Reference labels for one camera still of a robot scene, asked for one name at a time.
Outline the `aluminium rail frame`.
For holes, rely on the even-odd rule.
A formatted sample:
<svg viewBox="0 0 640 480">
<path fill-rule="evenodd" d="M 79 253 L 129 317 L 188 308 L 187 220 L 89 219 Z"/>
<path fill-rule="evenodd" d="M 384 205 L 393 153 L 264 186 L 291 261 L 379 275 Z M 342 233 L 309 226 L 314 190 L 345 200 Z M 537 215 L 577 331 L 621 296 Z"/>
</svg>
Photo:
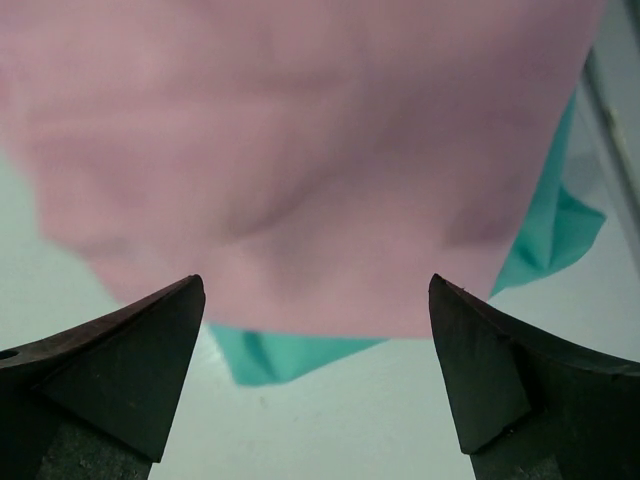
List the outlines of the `aluminium rail frame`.
<svg viewBox="0 0 640 480">
<path fill-rule="evenodd" d="M 616 108 L 607 96 L 604 72 L 593 49 L 587 55 L 576 99 L 628 242 L 638 246 L 639 189 L 637 181 L 632 179 L 631 157 L 623 129 Z"/>
</svg>

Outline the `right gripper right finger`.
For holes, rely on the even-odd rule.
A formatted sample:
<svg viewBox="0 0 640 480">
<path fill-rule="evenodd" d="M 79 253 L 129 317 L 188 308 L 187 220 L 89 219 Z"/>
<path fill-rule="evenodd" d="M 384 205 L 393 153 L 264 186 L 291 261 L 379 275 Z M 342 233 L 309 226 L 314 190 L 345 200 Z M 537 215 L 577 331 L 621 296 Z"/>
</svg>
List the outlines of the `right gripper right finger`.
<svg viewBox="0 0 640 480">
<path fill-rule="evenodd" d="M 476 478 L 638 479 L 638 363 L 531 326 L 439 275 L 429 313 Z"/>
</svg>

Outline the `teal folded t shirt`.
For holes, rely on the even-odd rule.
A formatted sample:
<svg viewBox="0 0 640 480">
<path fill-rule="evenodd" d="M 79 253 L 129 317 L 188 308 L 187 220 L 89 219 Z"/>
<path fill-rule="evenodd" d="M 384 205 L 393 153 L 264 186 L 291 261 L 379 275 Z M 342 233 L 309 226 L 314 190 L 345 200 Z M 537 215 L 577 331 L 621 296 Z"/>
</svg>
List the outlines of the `teal folded t shirt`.
<svg viewBox="0 0 640 480">
<path fill-rule="evenodd" d="M 556 129 L 528 212 L 491 294 L 547 278 L 580 260 L 593 246 L 606 215 L 571 195 L 562 175 L 576 97 Z M 384 338 L 335 338 L 209 328 L 233 380 L 260 387 L 295 380 L 332 362 L 384 343 Z"/>
</svg>

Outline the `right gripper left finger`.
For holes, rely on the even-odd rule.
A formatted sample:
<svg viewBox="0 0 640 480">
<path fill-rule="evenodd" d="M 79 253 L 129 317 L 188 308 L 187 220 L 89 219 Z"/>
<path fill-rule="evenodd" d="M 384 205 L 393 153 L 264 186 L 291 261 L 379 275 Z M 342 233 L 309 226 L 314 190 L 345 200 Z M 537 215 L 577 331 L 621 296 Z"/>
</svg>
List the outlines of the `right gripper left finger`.
<svg viewBox="0 0 640 480">
<path fill-rule="evenodd" d="M 188 276 L 1 353 L 4 479 L 146 479 L 161 461 L 199 334 Z"/>
</svg>

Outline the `pink t shirt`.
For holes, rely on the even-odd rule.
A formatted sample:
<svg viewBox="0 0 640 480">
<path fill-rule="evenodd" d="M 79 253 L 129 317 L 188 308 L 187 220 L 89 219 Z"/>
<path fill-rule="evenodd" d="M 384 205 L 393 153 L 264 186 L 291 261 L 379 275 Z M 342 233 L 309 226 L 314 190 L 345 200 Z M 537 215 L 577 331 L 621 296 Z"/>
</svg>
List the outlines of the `pink t shirt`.
<svg viewBox="0 0 640 480">
<path fill-rule="evenodd" d="M 5 1 L 1 136 L 42 233 L 131 301 L 252 330 L 429 332 L 487 297 L 601 1 Z"/>
</svg>

